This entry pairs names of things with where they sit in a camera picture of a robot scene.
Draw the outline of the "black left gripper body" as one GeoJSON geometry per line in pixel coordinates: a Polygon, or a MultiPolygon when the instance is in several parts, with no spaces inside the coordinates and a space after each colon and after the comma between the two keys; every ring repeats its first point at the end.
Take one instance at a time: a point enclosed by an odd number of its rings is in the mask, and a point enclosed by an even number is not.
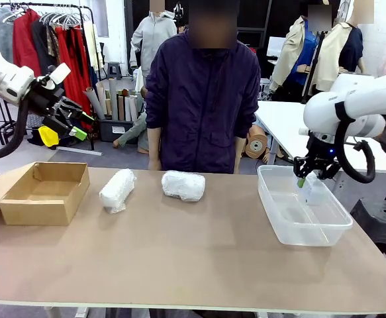
{"type": "Polygon", "coordinates": [[[28,110],[39,116],[54,113],[54,106],[60,101],[64,90],[52,80],[44,85],[44,81],[36,78],[30,85],[28,92],[28,110]]]}

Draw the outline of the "elongated bubble-wrapped clock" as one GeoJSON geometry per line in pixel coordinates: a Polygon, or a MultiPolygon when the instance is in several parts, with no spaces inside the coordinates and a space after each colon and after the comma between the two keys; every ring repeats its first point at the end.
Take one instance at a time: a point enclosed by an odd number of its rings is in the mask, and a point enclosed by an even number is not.
{"type": "Polygon", "coordinates": [[[105,184],[99,192],[99,199],[110,214],[119,213],[126,209],[128,196],[134,189],[136,176],[131,169],[121,169],[105,184]]]}

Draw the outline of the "rounded bubble-wrapped clock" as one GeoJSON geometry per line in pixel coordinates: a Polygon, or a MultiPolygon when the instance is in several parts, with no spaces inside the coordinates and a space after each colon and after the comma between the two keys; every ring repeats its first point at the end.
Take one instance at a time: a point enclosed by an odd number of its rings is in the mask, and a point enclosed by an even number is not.
{"type": "Polygon", "coordinates": [[[186,202],[199,201],[205,192],[206,180],[200,174],[167,171],[162,176],[164,195],[186,202]]]}

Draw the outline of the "person right forearm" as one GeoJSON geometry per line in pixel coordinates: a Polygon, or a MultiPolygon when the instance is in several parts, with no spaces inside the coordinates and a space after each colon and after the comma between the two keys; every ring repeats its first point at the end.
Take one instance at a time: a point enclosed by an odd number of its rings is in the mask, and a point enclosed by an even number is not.
{"type": "Polygon", "coordinates": [[[150,161],[159,160],[161,131],[161,128],[147,129],[150,161]]]}

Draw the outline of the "tall grey tube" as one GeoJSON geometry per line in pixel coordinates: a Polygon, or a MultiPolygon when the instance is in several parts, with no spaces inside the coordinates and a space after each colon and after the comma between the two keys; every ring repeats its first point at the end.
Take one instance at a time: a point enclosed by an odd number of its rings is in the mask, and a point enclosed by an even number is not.
{"type": "Polygon", "coordinates": [[[109,78],[109,91],[111,96],[111,116],[113,121],[119,119],[119,111],[117,105],[117,80],[109,78]]]}

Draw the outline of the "white work table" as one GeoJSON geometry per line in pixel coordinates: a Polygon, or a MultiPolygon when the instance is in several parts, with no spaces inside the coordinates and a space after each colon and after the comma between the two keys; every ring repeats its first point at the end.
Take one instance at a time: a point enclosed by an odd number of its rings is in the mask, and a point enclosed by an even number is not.
{"type": "MultiPolygon", "coordinates": [[[[266,130],[290,157],[304,157],[307,150],[308,136],[300,135],[299,130],[306,126],[303,122],[305,106],[300,103],[259,101],[256,117],[266,130]]],[[[386,154],[381,145],[370,138],[364,138],[375,157],[375,171],[386,173],[386,154]]]]}

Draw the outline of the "lying mannequin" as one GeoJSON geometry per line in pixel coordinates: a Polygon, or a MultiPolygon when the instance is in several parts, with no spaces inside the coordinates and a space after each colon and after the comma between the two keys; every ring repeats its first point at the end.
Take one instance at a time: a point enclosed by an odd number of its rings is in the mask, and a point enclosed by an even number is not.
{"type": "Polygon", "coordinates": [[[143,111],[137,120],[133,122],[133,126],[128,129],[124,134],[119,136],[116,140],[113,141],[113,147],[119,148],[124,147],[125,144],[137,138],[137,151],[139,153],[147,154],[149,151],[148,146],[148,133],[146,126],[146,112],[143,111]]]}

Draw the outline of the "grey step stool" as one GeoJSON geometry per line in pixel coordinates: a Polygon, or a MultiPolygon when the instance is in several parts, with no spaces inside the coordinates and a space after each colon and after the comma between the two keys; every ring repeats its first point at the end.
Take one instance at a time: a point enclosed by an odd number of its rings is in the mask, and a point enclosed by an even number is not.
{"type": "Polygon", "coordinates": [[[108,79],[122,79],[122,70],[121,65],[118,62],[108,62],[107,63],[107,78],[108,79]]]}

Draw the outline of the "clear plastic bin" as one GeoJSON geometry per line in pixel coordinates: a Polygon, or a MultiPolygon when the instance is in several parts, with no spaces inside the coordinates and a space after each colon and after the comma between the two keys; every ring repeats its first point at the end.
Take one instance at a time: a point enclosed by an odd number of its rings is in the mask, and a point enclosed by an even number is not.
{"type": "Polygon", "coordinates": [[[352,217],[326,186],[323,204],[313,206],[301,201],[291,166],[262,165],[257,174],[258,193],[280,243],[334,246],[353,227],[352,217]]]}

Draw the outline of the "cream hanging garment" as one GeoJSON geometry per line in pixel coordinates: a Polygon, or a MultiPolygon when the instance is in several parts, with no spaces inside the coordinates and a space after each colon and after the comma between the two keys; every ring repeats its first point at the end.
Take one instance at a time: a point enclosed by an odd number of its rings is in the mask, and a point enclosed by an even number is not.
{"type": "Polygon", "coordinates": [[[95,43],[94,24],[91,21],[85,21],[83,23],[83,31],[85,35],[85,41],[87,44],[87,51],[89,54],[90,64],[95,71],[99,70],[99,64],[97,60],[97,47],[95,43]]]}

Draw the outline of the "black plastic stool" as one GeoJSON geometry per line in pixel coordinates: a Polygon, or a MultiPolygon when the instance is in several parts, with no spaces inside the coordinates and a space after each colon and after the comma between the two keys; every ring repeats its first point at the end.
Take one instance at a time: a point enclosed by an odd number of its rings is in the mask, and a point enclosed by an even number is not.
{"type": "Polygon", "coordinates": [[[350,215],[386,255],[386,201],[372,202],[360,199],[352,208],[350,215]]]}

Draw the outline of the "open brown cardboard box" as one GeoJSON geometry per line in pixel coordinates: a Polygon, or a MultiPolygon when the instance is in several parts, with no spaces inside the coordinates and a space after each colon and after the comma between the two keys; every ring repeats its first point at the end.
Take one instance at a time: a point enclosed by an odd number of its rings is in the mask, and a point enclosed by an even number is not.
{"type": "Polygon", "coordinates": [[[67,226],[89,187],[86,163],[33,162],[0,176],[6,225],[67,226]]]}

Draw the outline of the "black metal clothes rack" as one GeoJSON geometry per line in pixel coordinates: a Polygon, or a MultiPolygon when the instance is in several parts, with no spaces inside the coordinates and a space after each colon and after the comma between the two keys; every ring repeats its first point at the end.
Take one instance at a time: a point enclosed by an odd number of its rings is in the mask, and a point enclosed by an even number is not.
{"type": "MultiPolygon", "coordinates": [[[[79,22],[77,24],[75,24],[75,26],[71,26],[69,28],[77,28],[77,29],[80,29],[81,30],[81,35],[82,35],[82,39],[83,39],[83,45],[85,47],[85,52],[86,52],[86,56],[87,56],[87,64],[89,65],[89,79],[90,79],[90,83],[91,83],[91,86],[94,84],[94,83],[97,83],[97,82],[94,82],[92,79],[93,79],[93,74],[95,74],[95,72],[93,73],[93,67],[91,66],[90,64],[90,59],[89,59],[89,54],[88,54],[88,51],[87,51],[87,44],[86,44],[86,41],[85,41],[85,35],[84,35],[84,31],[83,31],[83,23],[84,23],[84,18],[83,18],[83,13],[82,13],[82,9],[87,9],[89,11],[89,14],[91,15],[91,22],[94,24],[94,20],[93,20],[93,13],[92,13],[92,10],[88,7],[88,6],[77,6],[77,5],[73,5],[73,4],[63,4],[63,3],[33,3],[33,2],[16,2],[16,3],[11,3],[10,0],[9,0],[9,4],[7,4],[6,2],[0,2],[0,6],[9,6],[9,8],[13,8],[14,9],[16,7],[28,7],[28,6],[39,6],[39,7],[53,7],[54,11],[52,12],[47,12],[46,14],[47,15],[54,15],[54,16],[57,16],[57,9],[56,8],[70,8],[70,9],[77,9],[79,11],[78,15],[79,15],[79,22]]],[[[5,99],[4,97],[2,97],[0,95],[0,98],[3,100],[3,102],[5,103],[6,105],[6,109],[7,109],[7,104],[10,103],[12,105],[15,105],[13,104],[13,101],[9,101],[8,99],[5,99]]],[[[10,124],[12,125],[13,127],[13,135],[11,135],[11,140],[8,140],[7,139],[7,136],[5,133],[4,134],[4,137],[5,137],[5,141],[7,142],[6,144],[2,143],[2,145],[4,146],[3,148],[0,149],[0,158],[4,158],[5,156],[8,156],[9,154],[11,154],[12,152],[14,152],[18,147],[19,145],[21,144],[21,142],[23,141],[23,136],[27,130],[26,127],[24,127],[23,125],[26,125],[26,119],[27,119],[27,115],[28,115],[28,103],[26,101],[21,101],[22,103],[22,110],[18,112],[18,117],[17,117],[17,120],[16,121],[12,121],[11,120],[11,116],[9,115],[9,122],[10,124]]],[[[54,106],[54,109],[59,106],[58,109],[62,108],[62,100],[57,102],[57,104],[55,104],[54,106]]],[[[95,113],[95,111],[93,110],[93,107],[91,106],[91,115],[93,118],[94,118],[94,121],[93,122],[83,122],[84,124],[83,125],[83,128],[86,128],[87,130],[85,131],[87,133],[87,140],[90,141],[90,144],[91,144],[91,149],[94,150],[94,140],[93,140],[93,137],[94,136],[98,136],[98,133],[99,133],[99,128],[98,128],[98,120],[96,121],[96,117],[98,118],[97,114],[95,113]]]]}

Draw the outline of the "mannequin in cream jacket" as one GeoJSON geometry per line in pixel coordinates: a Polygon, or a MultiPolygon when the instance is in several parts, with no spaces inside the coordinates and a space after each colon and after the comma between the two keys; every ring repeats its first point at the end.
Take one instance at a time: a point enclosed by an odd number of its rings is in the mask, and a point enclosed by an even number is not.
{"type": "Polygon", "coordinates": [[[313,78],[313,94],[330,91],[340,74],[366,73],[363,62],[363,35],[356,15],[338,23],[322,41],[321,51],[313,78]]]}

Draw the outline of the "mannequin in beige coat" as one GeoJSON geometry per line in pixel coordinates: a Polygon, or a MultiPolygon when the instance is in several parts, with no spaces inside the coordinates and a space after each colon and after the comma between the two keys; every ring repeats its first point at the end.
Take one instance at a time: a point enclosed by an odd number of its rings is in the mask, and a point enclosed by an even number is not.
{"type": "Polygon", "coordinates": [[[290,27],[271,75],[269,92],[272,101],[300,102],[311,71],[319,36],[309,30],[302,14],[290,27]]]}

